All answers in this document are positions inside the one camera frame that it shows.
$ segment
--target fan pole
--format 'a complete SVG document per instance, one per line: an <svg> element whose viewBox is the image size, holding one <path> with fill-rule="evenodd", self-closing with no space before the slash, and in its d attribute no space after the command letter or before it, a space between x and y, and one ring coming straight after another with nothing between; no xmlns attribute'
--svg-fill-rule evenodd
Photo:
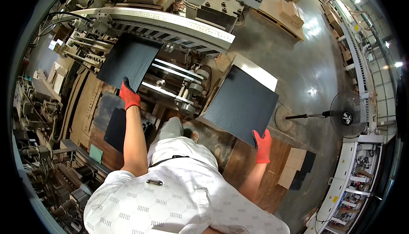
<svg viewBox="0 0 409 234"><path fill-rule="evenodd" d="M302 119L302 118L308 118L308 117L315 117L315 116L324 116L327 117L323 114L304 114L304 115L297 115L297 116L289 116L289 117L285 117L285 119Z"/></svg>

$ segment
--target leg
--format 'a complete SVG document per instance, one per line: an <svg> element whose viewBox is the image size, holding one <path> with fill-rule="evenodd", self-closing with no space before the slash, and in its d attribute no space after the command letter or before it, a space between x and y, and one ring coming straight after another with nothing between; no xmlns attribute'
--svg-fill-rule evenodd
<svg viewBox="0 0 409 234"><path fill-rule="evenodd" d="M160 129L159 133L156 135L155 140L152 144L167 138L176 138L183 135L183 127L181 125L180 119L178 117L172 117L167 122L165 122Z"/></svg>

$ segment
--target green panel piece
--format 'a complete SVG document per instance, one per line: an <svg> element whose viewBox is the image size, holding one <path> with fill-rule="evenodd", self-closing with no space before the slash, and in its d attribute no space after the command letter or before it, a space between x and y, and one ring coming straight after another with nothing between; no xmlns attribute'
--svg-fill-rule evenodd
<svg viewBox="0 0 409 234"><path fill-rule="evenodd" d="M89 149L89 156L93 159L93 160L95 160L95 161L97 161L98 163L101 163L102 162L102 154L103 154L104 152L103 151L101 151L100 149L98 149L95 145L91 145L91 148Z"/></svg>

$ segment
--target hand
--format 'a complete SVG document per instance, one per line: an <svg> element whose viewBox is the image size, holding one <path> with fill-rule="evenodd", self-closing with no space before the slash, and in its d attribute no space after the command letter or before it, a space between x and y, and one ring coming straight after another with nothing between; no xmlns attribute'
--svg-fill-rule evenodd
<svg viewBox="0 0 409 234"><path fill-rule="evenodd" d="M253 130L253 139L256 142L257 157L256 163L270 163L270 148L271 148L271 136L268 129L264 131L261 138L257 131Z"/></svg>
<svg viewBox="0 0 409 234"><path fill-rule="evenodd" d="M130 88L129 80L126 76L124 76L122 80L120 98L125 101L125 110L127 110L132 105L136 105L141 108L141 98L132 90L132 88Z"/></svg>

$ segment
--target floor fan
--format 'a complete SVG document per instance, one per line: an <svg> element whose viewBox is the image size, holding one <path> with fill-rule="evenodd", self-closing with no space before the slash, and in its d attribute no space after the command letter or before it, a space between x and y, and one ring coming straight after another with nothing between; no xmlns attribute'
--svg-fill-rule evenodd
<svg viewBox="0 0 409 234"><path fill-rule="evenodd" d="M308 117L331 118L331 124L335 131L345 138L355 138L362 133L366 127L367 110L365 99L354 91L342 91L335 96L330 110L321 114L304 114L293 116L284 105L276 111L276 124L279 130L286 132L292 126L291 119Z"/></svg>

